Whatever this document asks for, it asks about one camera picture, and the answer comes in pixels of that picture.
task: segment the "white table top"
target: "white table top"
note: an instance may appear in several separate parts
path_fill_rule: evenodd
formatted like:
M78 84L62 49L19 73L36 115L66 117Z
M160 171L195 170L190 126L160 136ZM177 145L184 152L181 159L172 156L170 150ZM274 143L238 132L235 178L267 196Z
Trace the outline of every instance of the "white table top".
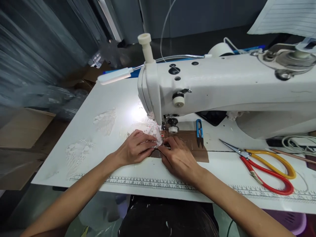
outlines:
M200 117L196 114L180 117L178 127L180 130L195 130L195 121L198 118ZM32 183L70 187L77 178L114 152L124 142L127 134L138 126L143 126L145 120L146 113L138 98L137 78L121 80L106 86L97 82ZM201 166L261 208L316 214L316 171L308 169L305 162L281 155L300 175L291 180L296 189L293 195L284 197L273 194L262 188L249 175L238 155L231 152L218 139L240 148L261 150L268 148L264 140L252 139L242 132L235 122L228 119L217 127L202 119L202 125L209 163L200 163ZM262 158L285 172L284 166L275 159L267 155L262 155ZM281 181L261 171L258 171L258 175L274 188L283 187ZM115 182L128 182L131 185L118 185ZM134 182L145 182L157 187L136 187ZM181 187L192 189L184 183L179 183L163 166L161 159L149 157L141 164L122 167L115 171L100 190L210 202L198 192L160 187L177 185L177 182Z

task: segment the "white sewing machine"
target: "white sewing machine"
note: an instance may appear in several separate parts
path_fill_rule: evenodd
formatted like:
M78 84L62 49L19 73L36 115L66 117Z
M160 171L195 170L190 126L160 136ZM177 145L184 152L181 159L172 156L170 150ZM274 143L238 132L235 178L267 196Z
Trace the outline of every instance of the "white sewing machine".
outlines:
M162 129L168 123L169 131L177 133L178 116L216 110L249 112L236 122L255 139L316 130L313 39L276 44L263 53L214 57L211 49L203 59L159 64L152 56L150 34L138 40L145 57L139 98ZM225 53L217 50L217 56Z

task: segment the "scissors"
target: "scissors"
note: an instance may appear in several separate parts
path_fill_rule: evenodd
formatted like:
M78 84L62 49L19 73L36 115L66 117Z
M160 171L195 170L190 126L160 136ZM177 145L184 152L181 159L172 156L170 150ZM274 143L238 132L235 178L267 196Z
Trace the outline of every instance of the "scissors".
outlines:
M276 194L280 194L280 195L290 195L293 193L294 191L294 187L293 185L290 183L290 181L288 179L285 178L285 175L284 173L282 173L281 171L279 171L277 168L275 168L274 166L272 166L270 163L268 163L267 161L265 161L264 159L262 159L261 157L257 156L254 154L257 153L257 154L268 154L268 155L271 155L273 157L276 158L276 154L272 153L272 152L268 152L268 151L253 151L253 150L243 150L243 149L240 149L238 147L235 147L231 144L228 144L222 140L220 140L222 143L224 143L226 146L228 146L229 148L231 148L232 150L234 150L236 153L238 153L240 155L240 159L243 161L243 163L246 165L246 167L248 168L249 172L250 172L250 175L259 183L261 184L262 186L264 186L266 189L270 190L271 192L274 192ZM260 165L254 163L252 160L249 159L249 157L254 157L256 158L257 160L259 160L260 162L262 162L263 164L265 164L267 167L269 167L270 169L273 169L274 170L277 170L279 171L281 174L277 173L277 172L274 172L271 171L271 170L268 170L266 168L263 168L261 167ZM281 161L285 167L288 169L289 171L289 175L286 175L286 176L289 176L289 177L293 177L293 174L295 175L296 177L296 173L293 169L293 167L286 161L284 160L282 157L278 156L278 159L279 161ZM284 184L285 184L285 189L284 190L278 190L278 189L274 189L272 187L270 187L269 185L267 185L265 182L263 182L263 180L257 175L257 173L254 171L253 167L261 170L261 171L264 171L265 173L268 173L278 179L280 179Z
M200 119L197 119L196 123L197 123L197 145L200 148L200 144L202 144L202 148L203 148L204 139L203 139L202 121Z

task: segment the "lined paper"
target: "lined paper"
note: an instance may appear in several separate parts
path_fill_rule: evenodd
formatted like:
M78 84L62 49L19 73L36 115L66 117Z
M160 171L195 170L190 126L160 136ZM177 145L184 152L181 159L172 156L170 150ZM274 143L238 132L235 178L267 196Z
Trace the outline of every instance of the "lined paper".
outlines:
M248 34L268 33L316 38L316 0L268 0Z

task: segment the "ruler scale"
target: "ruler scale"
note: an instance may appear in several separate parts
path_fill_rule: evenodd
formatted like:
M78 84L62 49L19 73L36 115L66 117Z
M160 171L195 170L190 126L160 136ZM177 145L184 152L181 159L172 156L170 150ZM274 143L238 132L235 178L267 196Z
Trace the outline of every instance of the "ruler scale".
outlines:
M85 173L77 174L73 176L70 180L77 181ZM114 185L114 186L125 186L125 187L137 187L144 189L156 189L156 190L166 190L175 192L186 192L186 193L198 193L193 186L178 180L178 179L159 179L150 177L135 177L135 176L120 176L111 175L106 179L104 185ZM260 186L243 186L243 185L228 185L241 195L248 199L258 199L258 200L271 200L271 201L281 201L281 202L294 202L294 203L306 203L306 204L316 204L316 191L294 191L293 194L289 196L278 195Z

